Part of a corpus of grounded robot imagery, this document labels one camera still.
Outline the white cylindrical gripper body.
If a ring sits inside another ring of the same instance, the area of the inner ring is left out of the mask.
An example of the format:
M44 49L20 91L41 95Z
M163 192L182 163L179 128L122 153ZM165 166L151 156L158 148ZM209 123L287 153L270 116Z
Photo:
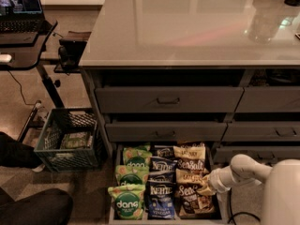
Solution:
M218 168L210 172L208 184L217 193L224 193L235 185L233 171L230 166Z

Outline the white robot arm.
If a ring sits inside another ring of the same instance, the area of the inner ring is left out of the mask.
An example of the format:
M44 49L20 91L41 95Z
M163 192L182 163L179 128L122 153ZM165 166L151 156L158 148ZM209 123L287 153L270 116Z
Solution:
M300 160L286 159L273 167L247 155L235 155L228 166L204 177L213 195L231 188L261 182L261 225L300 225Z

